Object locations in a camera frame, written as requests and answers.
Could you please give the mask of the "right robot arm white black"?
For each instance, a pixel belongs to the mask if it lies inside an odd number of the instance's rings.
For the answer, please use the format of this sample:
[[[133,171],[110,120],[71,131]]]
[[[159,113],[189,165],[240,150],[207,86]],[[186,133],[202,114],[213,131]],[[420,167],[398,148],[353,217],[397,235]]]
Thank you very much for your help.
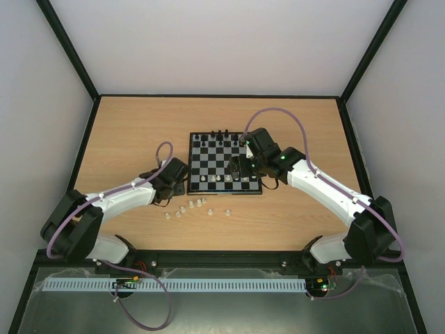
[[[233,178],[268,176],[292,186],[328,208],[348,228],[345,233],[315,237],[303,248],[300,261],[309,272],[340,260],[369,266],[385,259],[396,239],[394,214],[386,198],[372,199],[349,189],[295,148],[281,150],[264,128],[241,136],[239,143],[246,152],[229,160]]]

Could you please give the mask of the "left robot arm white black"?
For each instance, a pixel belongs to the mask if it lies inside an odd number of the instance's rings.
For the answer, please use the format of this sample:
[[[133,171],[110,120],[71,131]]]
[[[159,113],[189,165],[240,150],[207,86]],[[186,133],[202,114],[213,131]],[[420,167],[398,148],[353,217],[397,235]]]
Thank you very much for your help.
[[[99,233],[103,223],[136,207],[157,205],[184,194],[188,165],[172,158],[114,189],[82,194],[68,191],[40,231],[48,243],[47,257],[67,263],[99,260],[121,263],[131,244],[123,237]]]

